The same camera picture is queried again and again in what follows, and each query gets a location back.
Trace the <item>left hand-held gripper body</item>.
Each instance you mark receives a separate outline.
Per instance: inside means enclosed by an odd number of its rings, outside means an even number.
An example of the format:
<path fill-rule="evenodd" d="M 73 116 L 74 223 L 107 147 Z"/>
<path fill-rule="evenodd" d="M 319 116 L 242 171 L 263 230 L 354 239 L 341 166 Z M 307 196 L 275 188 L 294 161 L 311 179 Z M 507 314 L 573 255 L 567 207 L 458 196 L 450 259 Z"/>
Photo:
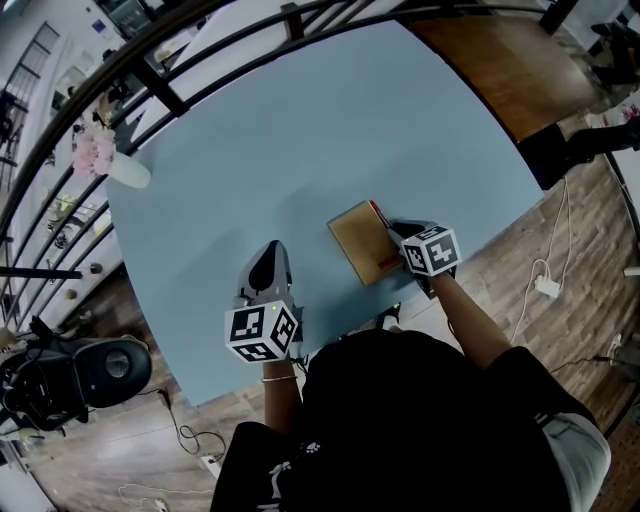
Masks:
<path fill-rule="evenodd" d="M 240 287 L 225 313 L 225 346 L 248 364 L 278 362 L 302 342 L 302 313 L 289 287 Z"/>

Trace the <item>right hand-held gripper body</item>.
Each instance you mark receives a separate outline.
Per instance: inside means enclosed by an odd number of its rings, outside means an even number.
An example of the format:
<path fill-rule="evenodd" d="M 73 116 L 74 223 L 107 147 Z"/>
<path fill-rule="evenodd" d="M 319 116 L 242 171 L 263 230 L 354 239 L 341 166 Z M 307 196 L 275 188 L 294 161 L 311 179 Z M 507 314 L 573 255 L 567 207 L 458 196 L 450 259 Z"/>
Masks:
<path fill-rule="evenodd" d="M 441 274 L 456 276 L 461 255 L 455 233 L 452 229 L 438 224 L 419 234 L 404 234 L 399 250 L 404 258 L 404 268 L 414 278 L 422 292 L 434 299 L 436 293 L 429 281 Z"/>

